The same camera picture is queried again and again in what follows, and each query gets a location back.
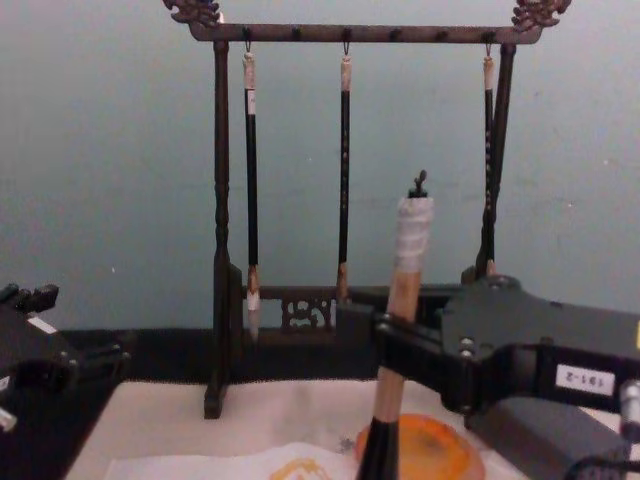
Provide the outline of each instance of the table surface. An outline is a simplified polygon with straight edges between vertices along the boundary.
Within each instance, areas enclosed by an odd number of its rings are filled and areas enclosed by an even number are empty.
[[[373,381],[290,381],[230,386],[222,417],[203,419],[202,385],[120,385],[69,471],[67,480],[102,479],[115,459],[159,455],[236,456],[292,442],[345,452],[369,424]],[[437,393],[407,382],[403,413],[430,415],[456,429],[481,453],[487,479],[526,478],[445,410]],[[610,428],[615,415],[587,411]]]

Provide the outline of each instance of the teal wall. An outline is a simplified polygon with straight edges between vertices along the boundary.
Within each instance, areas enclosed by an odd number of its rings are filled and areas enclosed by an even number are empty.
[[[227,21],[503,24],[510,0],[223,2]],[[519,49],[499,205],[501,272],[532,293],[640,312],[640,5],[575,0]],[[342,45],[254,45],[265,284],[331,285]],[[482,46],[354,45],[353,284],[390,279],[397,199],[426,168],[427,282],[479,246]],[[230,251],[246,271],[243,46],[230,52]],[[212,316],[213,55],[160,0],[5,1],[0,282],[56,282],[62,328]]]

